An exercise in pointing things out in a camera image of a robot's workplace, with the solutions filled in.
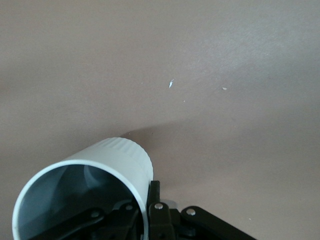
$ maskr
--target black mechanism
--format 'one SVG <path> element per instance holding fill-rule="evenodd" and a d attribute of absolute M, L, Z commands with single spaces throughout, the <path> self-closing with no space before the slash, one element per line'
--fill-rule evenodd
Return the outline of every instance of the black mechanism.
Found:
<path fill-rule="evenodd" d="M 181 211 L 160 201 L 160 182 L 151 181 L 147 199 L 149 240 L 255 240 L 198 206 Z M 88 209 L 29 240 L 141 240 L 143 221 L 135 200 L 106 214 Z"/>

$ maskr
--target small debris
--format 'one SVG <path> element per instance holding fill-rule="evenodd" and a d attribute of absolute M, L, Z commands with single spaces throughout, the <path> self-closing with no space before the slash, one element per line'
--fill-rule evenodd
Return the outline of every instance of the small debris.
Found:
<path fill-rule="evenodd" d="M 172 84 L 174 83 L 174 79 L 172 79 L 170 82 L 169 82 L 169 88 L 171 88 Z"/>

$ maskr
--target beige surface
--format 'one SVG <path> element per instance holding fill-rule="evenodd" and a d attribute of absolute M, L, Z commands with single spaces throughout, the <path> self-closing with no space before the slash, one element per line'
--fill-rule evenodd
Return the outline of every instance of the beige surface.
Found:
<path fill-rule="evenodd" d="M 0 238 L 36 172 L 125 136 L 179 209 L 258 240 L 318 240 L 319 13 L 318 0 L 1 0 Z"/>

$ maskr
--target metal rivet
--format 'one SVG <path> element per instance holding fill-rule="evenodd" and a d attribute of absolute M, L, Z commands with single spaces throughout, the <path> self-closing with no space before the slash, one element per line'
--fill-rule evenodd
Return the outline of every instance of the metal rivet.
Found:
<path fill-rule="evenodd" d="M 100 212 L 97 211 L 97 210 L 95 210 L 95 211 L 93 211 L 93 212 L 91 213 L 91 217 L 92 217 L 92 218 L 96 218 L 96 217 L 98 217 L 99 215 L 100 215 Z"/>
<path fill-rule="evenodd" d="M 160 210 L 163 209 L 164 206 L 161 203 L 157 203 L 156 205 L 154 205 L 154 208 Z"/>
<path fill-rule="evenodd" d="M 125 209 L 126 210 L 132 210 L 134 207 L 132 206 L 132 205 L 127 205 L 127 206 L 125 206 Z"/>
<path fill-rule="evenodd" d="M 187 211 L 186 211 L 186 214 L 190 215 L 190 216 L 194 216 L 196 215 L 196 211 L 192 208 L 189 208 Z"/>

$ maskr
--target white plastic tube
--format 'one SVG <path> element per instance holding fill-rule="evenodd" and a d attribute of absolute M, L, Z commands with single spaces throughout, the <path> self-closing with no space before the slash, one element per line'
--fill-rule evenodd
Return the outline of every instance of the white plastic tube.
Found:
<path fill-rule="evenodd" d="M 90 207 L 111 211 L 132 197 L 142 213 L 148 239 L 147 198 L 153 167 L 135 142 L 107 138 L 50 165 L 24 186 L 14 206 L 14 240 L 27 240 Z"/>

